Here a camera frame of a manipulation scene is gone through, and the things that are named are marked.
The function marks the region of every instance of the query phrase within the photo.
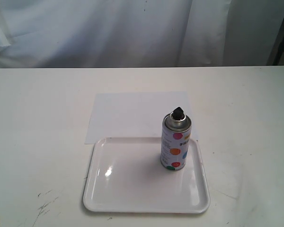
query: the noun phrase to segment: white curtain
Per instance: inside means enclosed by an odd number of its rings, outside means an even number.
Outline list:
[[[266,65],[284,0],[0,0],[0,68]]]

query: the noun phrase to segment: can label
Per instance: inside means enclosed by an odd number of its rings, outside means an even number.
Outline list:
[[[169,170],[185,166],[189,147],[190,130],[174,132],[163,124],[161,141],[161,163]]]

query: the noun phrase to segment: table surface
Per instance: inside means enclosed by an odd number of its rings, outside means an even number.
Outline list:
[[[211,205],[92,213],[82,194],[96,93],[186,91]],[[0,227],[284,226],[284,66],[0,70]]]

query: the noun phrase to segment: plastic tray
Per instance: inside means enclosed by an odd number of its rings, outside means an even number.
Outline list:
[[[167,170],[161,138],[105,138],[93,150],[83,203],[91,211],[203,213],[210,204],[197,141],[186,166]]]

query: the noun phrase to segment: metal can top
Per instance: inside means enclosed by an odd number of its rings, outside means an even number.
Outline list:
[[[164,124],[172,131],[183,132],[190,129],[191,120],[184,114],[181,107],[178,107],[173,112],[165,116]]]

